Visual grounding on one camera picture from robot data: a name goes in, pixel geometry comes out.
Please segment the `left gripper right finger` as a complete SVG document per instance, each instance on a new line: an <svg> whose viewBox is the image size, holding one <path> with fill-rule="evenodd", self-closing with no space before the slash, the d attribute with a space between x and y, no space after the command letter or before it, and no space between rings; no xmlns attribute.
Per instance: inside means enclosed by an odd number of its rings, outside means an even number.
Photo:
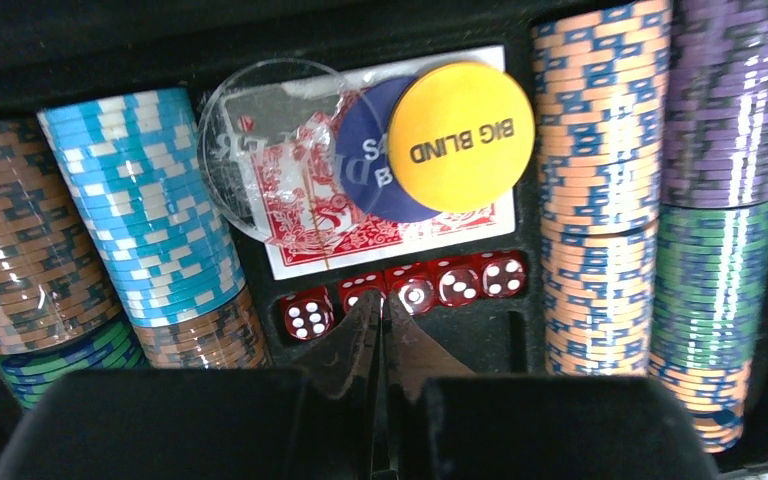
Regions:
<svg viewBox="0 0 768 480"><path fill-rule="evenodd" d="M403 479L714 479L688 413L641 376L478 375L384 306Z"/></svg>

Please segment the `black poker chip case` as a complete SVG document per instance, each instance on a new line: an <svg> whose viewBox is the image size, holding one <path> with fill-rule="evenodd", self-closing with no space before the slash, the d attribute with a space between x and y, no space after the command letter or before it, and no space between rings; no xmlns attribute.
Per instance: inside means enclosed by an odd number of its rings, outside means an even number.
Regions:
<svg viewBox="0 0 768 480"><path fill-rule="evenodd" d="M530 81L533 21L588 1L0 1L0 119L94 97L187 86L196 101L259 60L351 69L500 43ZM768 299L741 441L726 478L768 473Z"/></svg>

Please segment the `clear plastic disc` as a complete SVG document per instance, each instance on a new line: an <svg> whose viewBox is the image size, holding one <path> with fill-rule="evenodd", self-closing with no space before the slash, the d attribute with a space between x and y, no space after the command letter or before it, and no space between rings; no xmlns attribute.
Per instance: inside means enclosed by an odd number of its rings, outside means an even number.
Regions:
<svg viewBox="0 0 768 480"><path fill-rule="evenodd" d="M199 165L231 225L266 245L330 253L366 220L339 180L337 131L364 83L309 60L247 66L221 83L199 122Z"/></svg>

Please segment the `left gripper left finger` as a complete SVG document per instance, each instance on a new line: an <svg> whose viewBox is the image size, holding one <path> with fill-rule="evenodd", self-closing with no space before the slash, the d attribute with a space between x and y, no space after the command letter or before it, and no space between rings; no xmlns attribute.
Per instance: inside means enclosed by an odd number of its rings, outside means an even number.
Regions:
<svg viewBox="0 0 768 480"><path fill-rule="evenodd" d="M381 298L292 366L81 370L43 395L0 479L366 479Z"/></svg>

